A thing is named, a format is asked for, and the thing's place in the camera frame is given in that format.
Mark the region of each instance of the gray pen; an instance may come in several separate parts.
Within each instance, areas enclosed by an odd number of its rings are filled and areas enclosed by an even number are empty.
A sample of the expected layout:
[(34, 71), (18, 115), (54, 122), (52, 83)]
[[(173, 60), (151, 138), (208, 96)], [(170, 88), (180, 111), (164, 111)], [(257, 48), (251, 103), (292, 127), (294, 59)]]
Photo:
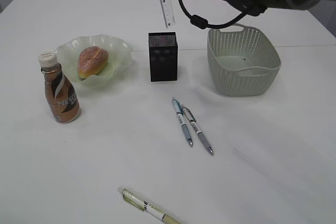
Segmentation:
[(208, 142), (208, 140), (206, 139), (205, 135), (203, 134), (203, 132), (201, 130), (201, 127), (196, 123), (196, 119), (192, 115), (191, 111), (186, 106), (184, 106), (184, 105), (182, 105), (182, 110), (183, 110), (183, 114), (188, 119), (190, 125), (192, 126), (192, 128), (196, 132), (198, 138), (201, 140), (204, 148), (206, 148), (206, 150), (211, 155), (214, 155), (214, 151), (212, 150), (210, 143)]
[(174, 109), (176, 111), (177, 118), (178, 118), (178, 120), (179, 120), (179, 122), (181, 124), (181, 127), (182, 127), (182, 130), (183, 130), (185, 139), (187, 139), (187, 142), (189, 143), (189, 145), (191, 147), (193, 147), (193, 145), (194, 145), (193, 139), (191, 138), (190, 132), (188, 130), (188, 126), (186, 125), (186, 123), (184, 121), (183, 111), (182, 111), (182, 108), (180, 106), (180, 103), (175, 98), (173, 98), (172, 102), (173, 102)]

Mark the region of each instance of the blue pen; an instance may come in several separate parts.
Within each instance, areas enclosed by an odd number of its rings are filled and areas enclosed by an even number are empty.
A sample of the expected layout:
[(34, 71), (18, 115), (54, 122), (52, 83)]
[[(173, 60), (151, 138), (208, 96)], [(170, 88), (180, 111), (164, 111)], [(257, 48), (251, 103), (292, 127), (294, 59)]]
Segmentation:
[(177, 99), (175, 99), (175, 98), (173, 98), (172, 102), (173, 102), (174, 109), (176, 111), (177, 118), (178, 118), (178, 120), (181, 124), (184, 136), (187, 139), (187, 142), (190, 144), (190, 146), (193, 147), (193, 145), (194, 145), (193, 139), (191, 138), (190, 132), (189, 132), (188, 127), (187, 127), (187, 124), (184, 121), (183, 111), (182, 111), (181, 105), (177, 101)]

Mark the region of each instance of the nescafe bottle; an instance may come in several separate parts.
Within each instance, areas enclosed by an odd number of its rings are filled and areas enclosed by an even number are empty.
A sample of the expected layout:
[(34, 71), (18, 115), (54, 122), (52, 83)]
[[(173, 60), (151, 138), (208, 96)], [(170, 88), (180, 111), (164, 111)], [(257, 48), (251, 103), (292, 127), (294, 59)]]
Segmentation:
[(45, 79), (46, 98), (57, 122), (69, 123), (80, 114), (76, 92), (71, 82), (62, 72), (53, 52), (45, 52), (38, 57)]

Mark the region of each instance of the black box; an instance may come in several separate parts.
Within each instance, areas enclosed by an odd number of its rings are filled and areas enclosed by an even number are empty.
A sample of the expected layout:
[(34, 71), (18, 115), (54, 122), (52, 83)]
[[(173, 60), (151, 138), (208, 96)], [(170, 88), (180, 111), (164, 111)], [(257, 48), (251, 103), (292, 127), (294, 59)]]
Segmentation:
[(176, 33), (149, 33), (148, 45), (151, 81), (176, 81)]

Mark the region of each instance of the pen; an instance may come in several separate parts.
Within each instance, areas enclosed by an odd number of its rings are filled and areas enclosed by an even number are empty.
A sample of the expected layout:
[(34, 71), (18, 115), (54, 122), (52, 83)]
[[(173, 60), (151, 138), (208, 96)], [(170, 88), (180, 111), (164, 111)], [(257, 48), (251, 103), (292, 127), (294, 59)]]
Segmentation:
[(149, 204), (146, 200), (142, 199), (141, 197), (135, 195), (131, 191), (121, 188), (118, 188), (118, 192), (121, 193), (124, 200), (131, 205), (139, 208), (141, 211), (146, 211), (150, 215), (154, 216), (156, 219), (162, 221), (165, 224), (181, 224), (174, 218), (170, 217), (161, 209), (154, 207), (153, 205)]
[(204, 148), (206, 148), (206, 150), (211, 155), (214, 155), (214, 151), (212, 150), (210, 143), (208, 142), (208, 140), (206, 139), (205, 135), (203, 134), (200, 126), (196, 123), (196, 119), (192, 115), (191, 111), (186, 106), (184, 106), (184, 105), (182, 105), (182, 111), (183, 111), (183, 114), (185, 115), (185, 117), (188, 119), (190, 125), (192, 126), (192, 128), (196, 132), (198, 138), (201, 140)]
[(177, 99), (173, 98), (173, 106), (176, 111), (177, 118), (181, 124), (185, 139), (187, 139), (187, 142), (190, 144), (191, 147), (193, 147), (193, 139), (191, 138), (190, 132), (188, 130), (188, 126), (186, 125), (184, 118), (183, 118), (183, 111), (181, 108), (180, 103), (177, 101)]

